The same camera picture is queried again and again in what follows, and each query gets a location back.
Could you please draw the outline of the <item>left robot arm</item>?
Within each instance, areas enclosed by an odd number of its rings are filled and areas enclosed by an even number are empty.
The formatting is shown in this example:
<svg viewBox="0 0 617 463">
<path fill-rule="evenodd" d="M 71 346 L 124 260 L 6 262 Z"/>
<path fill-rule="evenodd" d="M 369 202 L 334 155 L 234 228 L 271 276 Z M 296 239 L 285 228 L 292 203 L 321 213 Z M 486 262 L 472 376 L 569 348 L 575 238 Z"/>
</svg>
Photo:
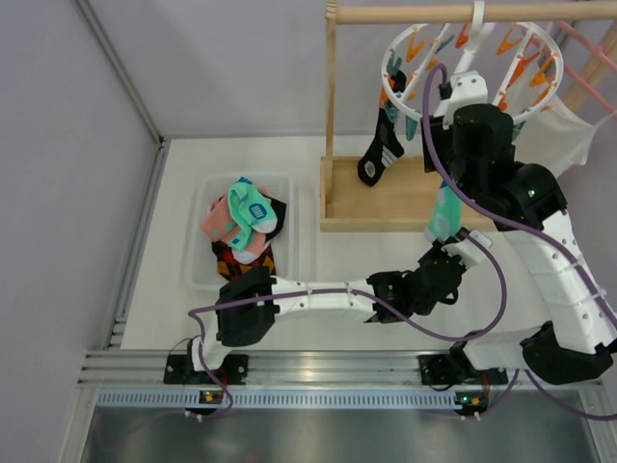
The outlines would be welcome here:
<svg viewBox="0 0 617 463">
<path fill-rule="evenodd" d="M 232 349 L 261 342 L 275 324 L 285 321 L 342 318 L 388 324 L 426 316 L 439 304 L 457 302 L 468 269 L 460 252 L 439 242 L 414 270 L 379 272 L 352 282 L 290 281 L 265 267 L 254 268 L 221 287 L 215 305 L 190 311 L 197 321 L 213 313 L 191 342 L 192 367 L 216 370 Z"/>
</svg>

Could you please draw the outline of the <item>mint green sock blue stripes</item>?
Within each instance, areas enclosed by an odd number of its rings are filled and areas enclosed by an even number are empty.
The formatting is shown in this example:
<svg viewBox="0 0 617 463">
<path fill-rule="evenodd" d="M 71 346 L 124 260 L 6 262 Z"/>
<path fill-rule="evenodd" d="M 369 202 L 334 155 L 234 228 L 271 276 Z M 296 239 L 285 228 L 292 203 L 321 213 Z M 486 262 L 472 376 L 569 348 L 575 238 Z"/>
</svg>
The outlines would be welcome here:
<svg viewBox="0 0 617 463">
<path fill-rule="evenodd" d="M 254 233 L 275 230 L 278 217 L 274 208 L 248 178 L 240 177 L 230 186 L 227 201 L 230 217 L 240 229 L 229 242 L 231 248 L 245 250 Z"/>
</svg>

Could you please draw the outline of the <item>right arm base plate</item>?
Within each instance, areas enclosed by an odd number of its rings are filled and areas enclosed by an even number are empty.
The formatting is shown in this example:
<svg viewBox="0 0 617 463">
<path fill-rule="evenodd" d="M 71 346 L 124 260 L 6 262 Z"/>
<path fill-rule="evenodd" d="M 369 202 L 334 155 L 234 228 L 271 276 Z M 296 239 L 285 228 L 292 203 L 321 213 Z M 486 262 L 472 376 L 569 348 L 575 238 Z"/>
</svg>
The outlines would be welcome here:
<svg viewBox="0 0 617 463">
<path fill-rule="evenodd" d="M 454 386 L 507 386 L 514 380 L 514 374 L 508 373 L 504 368 L 474 367 L 462 353 L 422 354 L 417 360 L 421 384 L 435 389 Z"/>
</svg>

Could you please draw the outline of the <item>white round clip hanger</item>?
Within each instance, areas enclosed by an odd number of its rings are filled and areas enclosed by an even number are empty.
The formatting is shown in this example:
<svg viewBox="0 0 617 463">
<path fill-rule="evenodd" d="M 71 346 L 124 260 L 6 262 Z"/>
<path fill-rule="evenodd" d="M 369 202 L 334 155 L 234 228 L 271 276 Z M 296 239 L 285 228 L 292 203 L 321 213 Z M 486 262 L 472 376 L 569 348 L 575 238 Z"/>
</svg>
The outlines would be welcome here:
<svg viewBox="0 0 617 463">
<path fill-rule="evenodd" d="M 420 122 L 421 88 L 438 64 L 448 68 L 448 81 L 476 70 L 486 81 L 487 103 L 510 115 L 516 126 L 552 108 L 565 73 L 562 52 L 549 31 L 511 19 L 501 34 L 488 21 L 485 4 L 477 1 L 467 23 L 412 24 L 389 44 L 380 77 L 397 119 Z"/>
</svg>

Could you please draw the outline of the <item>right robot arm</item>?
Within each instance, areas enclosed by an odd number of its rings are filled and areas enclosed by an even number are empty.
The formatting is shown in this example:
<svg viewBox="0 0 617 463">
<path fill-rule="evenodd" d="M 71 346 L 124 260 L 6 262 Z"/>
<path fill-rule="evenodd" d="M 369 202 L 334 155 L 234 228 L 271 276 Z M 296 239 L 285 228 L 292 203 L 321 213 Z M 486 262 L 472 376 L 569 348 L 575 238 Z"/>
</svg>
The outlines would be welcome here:
<svg viewBox="0 0 617 463">
<path fill-rule="evenodd" d="M 556 177 L 516 160 L 513 119 L 488 103 L 457 109 L 449 127 L 425 116 L 421 133 L 427 169 L 494 222 L 550 314 L 537 328 L 465 341 L 464 358 L 476 369 L 524 368 L 552 385 L 599 378 L 613 365 L 616 313 L 577 246 Z"/>
</svg>

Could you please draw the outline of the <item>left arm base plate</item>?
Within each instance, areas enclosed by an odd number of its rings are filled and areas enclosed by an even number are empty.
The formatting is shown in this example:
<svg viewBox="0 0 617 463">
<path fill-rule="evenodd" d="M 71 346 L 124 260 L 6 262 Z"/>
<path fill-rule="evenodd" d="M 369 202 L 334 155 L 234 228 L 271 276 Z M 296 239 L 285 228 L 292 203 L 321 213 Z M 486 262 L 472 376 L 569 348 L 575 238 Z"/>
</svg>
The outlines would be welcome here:
<svg viewBox="0 0 617 463">
<path fill-rule="evenodd" d="M 244 385 L 249 372 L 249 357 L 247 355 L 231 354 L 227 356 L 222 366 L 213 374 L 224 385 Z M 167 357 L 163 383 L 167 385 L 214 385 L 214 381 L 205 371 L 193 369 L 191 357 L 188 354 L 170 354 Z"/>
</svg>

